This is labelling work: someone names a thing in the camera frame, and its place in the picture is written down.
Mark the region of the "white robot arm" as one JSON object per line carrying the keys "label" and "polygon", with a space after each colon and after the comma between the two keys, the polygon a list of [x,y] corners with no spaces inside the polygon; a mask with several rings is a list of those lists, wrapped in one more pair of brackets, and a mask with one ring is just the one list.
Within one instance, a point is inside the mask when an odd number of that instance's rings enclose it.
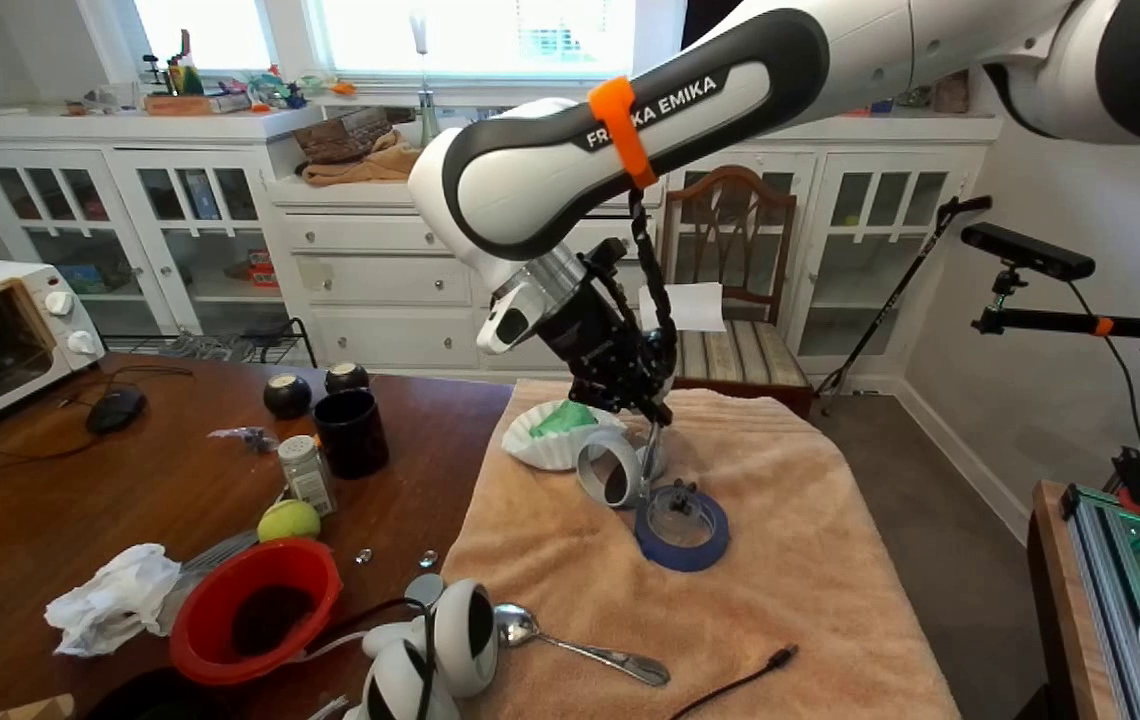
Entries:
{"label": "white robot arm", "polygon": [[671,331],[644,331],[565,246],[597,204],[771,128],[993,75],[1053,140],[1140,140],[1140,0],[741,0],[671,58],[584,98],[534,98],[440,133],[408,186],[427,227],[488,282],[474,344],[545,340],[571,394],[663,418]]}

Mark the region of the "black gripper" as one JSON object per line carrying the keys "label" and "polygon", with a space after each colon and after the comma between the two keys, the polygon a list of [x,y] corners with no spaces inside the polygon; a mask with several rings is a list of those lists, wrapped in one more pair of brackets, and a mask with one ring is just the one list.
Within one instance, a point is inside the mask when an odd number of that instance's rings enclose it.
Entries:
{"label": "black gripper", "polygon": [[675,363],[675,324],[661,318],[644,331],[622,306],[616,262],[622,244],[616,234],[578,252],[584,282],[541,324],[541,340],[569,363],[569,394],[593,406],[622,406],[646,425],[669,429],[669,381]]}

